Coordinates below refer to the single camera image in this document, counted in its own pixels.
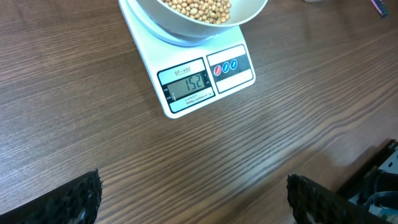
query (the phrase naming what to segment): digit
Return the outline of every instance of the digit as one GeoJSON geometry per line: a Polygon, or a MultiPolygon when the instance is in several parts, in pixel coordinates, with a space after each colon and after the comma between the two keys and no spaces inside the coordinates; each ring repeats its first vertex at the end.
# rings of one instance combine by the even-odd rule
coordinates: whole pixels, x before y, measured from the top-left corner
{"type": "Polygon", "coordinates": [[[185,83],[187,84],[188,91],[190,91],[191,89],[189,89],[188,80],[185,80],[185,83]]]}
{"type": "Polygon", "coordinates": [[[196,90],[196,89],[197,89],[196,84],[192,82],[192,77],[189,78],[189,83],[190,83],[191,85],[193,85],[192,90],[196,90]]]}
{"type": "Polygon", "coordinates": [[[201,85],[199,84],[199,82],[200,82],[200,80],[201,80],[200,75],[195,75],[195,76],[198,77],[197,87],[200,88],[200,87],[201,87],[201,85]]]}

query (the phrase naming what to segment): bowl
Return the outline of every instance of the bowl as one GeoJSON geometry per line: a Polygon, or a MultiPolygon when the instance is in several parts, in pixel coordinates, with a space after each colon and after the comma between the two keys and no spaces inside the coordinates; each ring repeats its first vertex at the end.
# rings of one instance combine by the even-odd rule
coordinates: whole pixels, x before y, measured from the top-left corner
{"type": "Polygon", "coordinates": [[[268,0],[230,0],[231,18],[223,24],[209,24],[189,18],[161,0],[137,0],[158,25],[178,35],[205,39],[250,21],[265,7],[268,0]]]}

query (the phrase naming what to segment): digital kitchen scale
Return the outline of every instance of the digital kitchen scale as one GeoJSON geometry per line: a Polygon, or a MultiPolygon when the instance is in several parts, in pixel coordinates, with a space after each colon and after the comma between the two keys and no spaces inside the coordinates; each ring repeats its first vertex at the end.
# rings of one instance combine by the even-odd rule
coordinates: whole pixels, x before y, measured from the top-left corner
{"type": "Polygon", "coordinates": [[[256,80],[239,26],[207,39],[160,28],[136,0],[119,0],[164,113],[179,118],[256,80]]]}

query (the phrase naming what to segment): bowl rim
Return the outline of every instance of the bowl rim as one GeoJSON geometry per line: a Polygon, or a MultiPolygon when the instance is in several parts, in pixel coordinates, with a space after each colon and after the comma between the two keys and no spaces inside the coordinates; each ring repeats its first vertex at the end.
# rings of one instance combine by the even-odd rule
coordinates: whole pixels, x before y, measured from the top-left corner
{"type": "Polygon", "coordinates": [[[241,22],[237,22],[234,24],[210,24],[210,23],[206,23],[206,22],[202,22],[202,21],[198,21],[196,19],[192,19],[188,16],[183,16],[181,13],[177,12],[176,10],[172,9],[170,6],[166,5],[166,2],[163,2],[162,0],[156,0],[157,2],[161,3],[161,5],[163,5],[164,7],[166,7],[168,10],[172,11],[173,13],[177,14],[178,16],[180,16],[181,18],[184,19],[188,19],[191,22],[194,22],[196,24],[200,24],[200,25],[205,25],[205,26],[209,26],[209,27],[234,27],[234,26],[239,26],[241,24],[244,24],[247,21],[250,21],[251,19],[253,19],[254,17],[256,17],[262,10],[263,8],[266,6],[268,0],[265,0],[264,3],[262,4],[262,6],[249,18],[241,21],[241,22]]]}

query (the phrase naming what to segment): blue button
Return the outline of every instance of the blue button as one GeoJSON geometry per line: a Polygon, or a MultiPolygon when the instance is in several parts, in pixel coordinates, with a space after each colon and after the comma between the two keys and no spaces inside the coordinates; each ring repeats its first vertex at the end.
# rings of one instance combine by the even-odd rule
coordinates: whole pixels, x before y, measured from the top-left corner
{"type": "Polygon", "coordinates": [[[225,62],[224,65],[223,65],[223,72],[227,73],[228,71],[229,71],[229,63],[225,62]]]}
{"type": "Polygon", "coordinates": [[[238,61],[236,59],[231,62],[231,69],[235,70],[238,67],[238,61]]]}

